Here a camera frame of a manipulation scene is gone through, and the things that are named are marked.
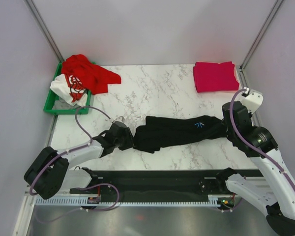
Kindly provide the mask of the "black t shirt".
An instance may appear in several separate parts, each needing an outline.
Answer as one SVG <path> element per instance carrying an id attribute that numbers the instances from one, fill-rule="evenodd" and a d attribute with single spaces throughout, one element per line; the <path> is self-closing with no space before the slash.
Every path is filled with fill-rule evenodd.
<path id="1" fill-rule="evenodd" d="M 146 117 L 146 124 L 136 128 L 134 149 L 155 153 L 161 148 L 225 138 L 227 129 L 217 117 L 189 119 Z"/>

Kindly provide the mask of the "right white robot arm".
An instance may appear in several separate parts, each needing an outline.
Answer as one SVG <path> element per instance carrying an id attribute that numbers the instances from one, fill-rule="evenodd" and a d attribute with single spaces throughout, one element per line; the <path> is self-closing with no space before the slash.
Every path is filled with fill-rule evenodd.
<path id="1" fill-rule="evenodd" d="M 222 106 L 227 139 L 244 152 L 268 183 L 272 193 L 246 180 L 232 168 L 216 176 L 215 187 L 220 193 L 234 192 L 257 208 L 270 227 L 280 236 L 295 236 L 295 180 L 292 178 L 272 134 L 252 124 L 251 114 L 241 102 Z"/>

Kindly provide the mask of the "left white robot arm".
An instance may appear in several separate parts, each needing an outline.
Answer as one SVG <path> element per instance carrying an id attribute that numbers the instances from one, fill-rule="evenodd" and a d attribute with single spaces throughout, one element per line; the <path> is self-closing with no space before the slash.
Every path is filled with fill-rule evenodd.
<path id="1" fill-rule="evenodd" d="M 49 199 L 60 190 L 82 188 L 87 193 L 94 193 L 98 181 L 88 168 L 74 171 L 71 168 L 87 161 L 99 159 L 112 153 L 116 148 L 133 148 L 133 135 L 128 126 L 114 121 L 103 134 L 91 141 L 70 149 L 55 150 L 45 147 L 24 174 L 24 180 L 30 185 L 32 194 Z"/>

